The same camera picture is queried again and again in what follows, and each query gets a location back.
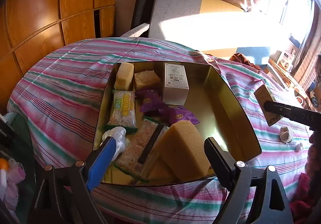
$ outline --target barcode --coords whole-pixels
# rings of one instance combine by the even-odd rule
[[[136,163],[134,170],[137,171],[138,173],[141,173],[143,169],[143,165],[140,163]]]

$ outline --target cardboard box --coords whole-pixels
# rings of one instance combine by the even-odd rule
[[[269,89],[265,85],[261,85],[254,92],[254,96],[262,109],[262,112],[264,114],[264,117],[268,126],[272,126],[274,123],[276,123],[277,121],[283,118],[281,115],[268,112],[264,109],[264,104],[266,101],[275,101],[273,94],[269,91]]]
[[[284,70],[289,71],[292,67],[294,55],[288,51],[283,51],[277,61],[277,65],[282,67]]]
[[[165,63],[163,102],[184,105],[188,94],[188,82],[183,65]]]

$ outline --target yellow sponge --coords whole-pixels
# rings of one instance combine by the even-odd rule
[[[210,162],[204,153],[204,140],[193,123],[174,123],[155,147],[181,181],[207,176]]]
[[[134,74],[136,90],[153,89],[160,87],[161,79],[154,71],[143,71]]]
[[[129,62],[122,62],[116,74],[115,90],[127,91],[132,82],[134,65]]]

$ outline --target striped bedsheet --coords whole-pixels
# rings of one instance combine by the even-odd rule
[[[268,127],[254,97],[266,84],[277,101],[298,105],[264,72],[221,59],[213,59],[182,45],[150,38],[102,38],[66,45],[36,63],[13,90],[7,110],[28,122],[35,158],[42,165],[70,166],[92,149],[99,107],[113,64],[118,61],[189,61],[213,65],[245,110],[262,148],[252,167],[274,165],[289,199],[304,172],[309,148],[306,126],[283,118]],[[281,126],[290,126],[293,143],[279,140]],[[295,151],[295,142],[304,150]],[[93,195],[101,209],[133,223],[212,223],[227,197],[217,179],[166,187],[100,185]],[[250,210],[248,195],[243,216]]]

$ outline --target window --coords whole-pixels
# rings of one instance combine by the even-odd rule
[[[271,20],[280,23],[285,31],[301,44],[313,18],[313,0],[270,0],[262,10]]]

